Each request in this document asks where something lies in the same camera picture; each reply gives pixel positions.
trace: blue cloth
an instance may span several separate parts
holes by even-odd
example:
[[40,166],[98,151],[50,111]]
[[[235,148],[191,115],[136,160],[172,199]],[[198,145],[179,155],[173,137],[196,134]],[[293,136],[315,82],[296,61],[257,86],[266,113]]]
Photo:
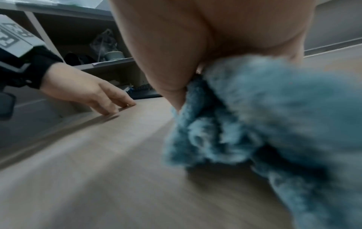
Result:
[[184,167],[252,160],[296,228],[360,229],[360,79],[267,57],[217,61],[189,84],[165,157]]

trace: fuzzy blue cloth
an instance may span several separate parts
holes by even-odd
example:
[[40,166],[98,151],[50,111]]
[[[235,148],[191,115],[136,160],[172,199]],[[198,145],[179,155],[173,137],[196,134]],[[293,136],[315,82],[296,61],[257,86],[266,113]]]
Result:
[[220,60],[188,86],[168,163],[247,160],[298,229],[362,228],[362,85],[259,56]]

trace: black keyboard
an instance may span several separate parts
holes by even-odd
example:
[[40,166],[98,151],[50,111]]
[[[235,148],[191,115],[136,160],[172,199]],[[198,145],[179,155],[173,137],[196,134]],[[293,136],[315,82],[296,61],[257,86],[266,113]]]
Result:
[[134,100],[162,97],[150,84],[145,84],[138,88],[131,88],[127,93]]

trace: microfiber cloth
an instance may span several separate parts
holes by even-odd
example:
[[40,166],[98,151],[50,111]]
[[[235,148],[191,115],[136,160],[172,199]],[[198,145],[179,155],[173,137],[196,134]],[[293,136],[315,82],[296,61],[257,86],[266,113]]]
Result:
[[362,85],[358,77],[244,56],[188,85],[165,157],[238,164],[269,180],[298,229],[362,228]]

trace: sleeve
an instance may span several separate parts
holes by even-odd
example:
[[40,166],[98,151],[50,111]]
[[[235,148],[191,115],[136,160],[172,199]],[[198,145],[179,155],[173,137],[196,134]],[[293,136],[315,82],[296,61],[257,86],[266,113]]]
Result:
[[9,86],[22,87],[28,85],[35,89],[40,88],[44,75],[53,64],[63,62],[60,57],[45,47],[34,48],[22,59],[10,58],[6,54],[1,53],[0,60],[13,66],[30,63],[30,66],[23,73],[15,73],[2,68],[1,74],[3,75],[3,80]]

